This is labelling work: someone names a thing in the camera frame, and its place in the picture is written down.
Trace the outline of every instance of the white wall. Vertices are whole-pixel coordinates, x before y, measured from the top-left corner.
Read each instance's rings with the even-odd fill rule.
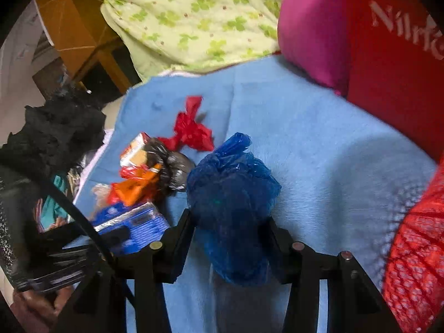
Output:
[[[32,80],[32,57],[43,31],[33,3],[19,17],[0,50],[0,145],[25,123],[25,106],[45,99]]]

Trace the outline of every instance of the screw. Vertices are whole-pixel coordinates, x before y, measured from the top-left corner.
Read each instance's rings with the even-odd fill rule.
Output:
[[[340,253],[340,256],[343,257],[345,260],[352,260],[353,258],[352,252],[349,252],[348,250],[343,250]]]
[[[303,250],[305,248],[305,245],[303,243],[301,243],[300,241],[295,241],[291,245],[291,247],[293,248],[293,250],[300,252],[301,250]]]
[[[159,250],[160,248],[162,248],[162,246],[163,246],[162,242],[158,240],[150,243],[150,248],[152,250]]]

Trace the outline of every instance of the teal cloth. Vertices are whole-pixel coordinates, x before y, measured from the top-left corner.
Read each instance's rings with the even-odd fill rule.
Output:
[[[66,191],[66,178],[56,175],[54,178],[54,185],[61,192],[65,193]],[[51,224],[56,222],[57,217],[62,217],[64,219],[68,218],[67,212],[56,203],[56,201],[48,196],[46,198],[45,204],[42,208],[42,213],[40,215],[40,224],[42,228],[46,231],[49,229]]]

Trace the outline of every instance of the red knitted fabric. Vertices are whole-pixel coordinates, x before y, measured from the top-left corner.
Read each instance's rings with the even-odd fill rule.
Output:
[[[403,332],[425,332],[444,305],[444,159],[396,234],[382,294]]]

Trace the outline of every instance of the blue blanket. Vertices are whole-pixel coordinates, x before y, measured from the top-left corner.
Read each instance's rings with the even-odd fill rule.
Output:
[[[435,163],[400,133],[312,84],[280,57],[237,65],[203,77],[156,77],[128,92],[110,144],[77,202],[88,216],[96,183],[118,181],[119,154],[140,131],[171,136],[187,95],[203,95],[199,118],[215,146],[235,132],[248,134],[250,151],[282,185],[272,212],[277,224],[318,252],[351,250],[380,287],[385,257],[399,222],[421,195]],[[206,153],[184,148],[198,163]],[[186,195],[162,211],[176,224]],[[193,242],[183,274],[165,285],[173,332],[280,332],[289,286],[270,276],[260,287],[238,287],[212,271]],[[327,296],[321,284],[318,331],[326,330]],[[128,332],[135,332],[128,305]]]

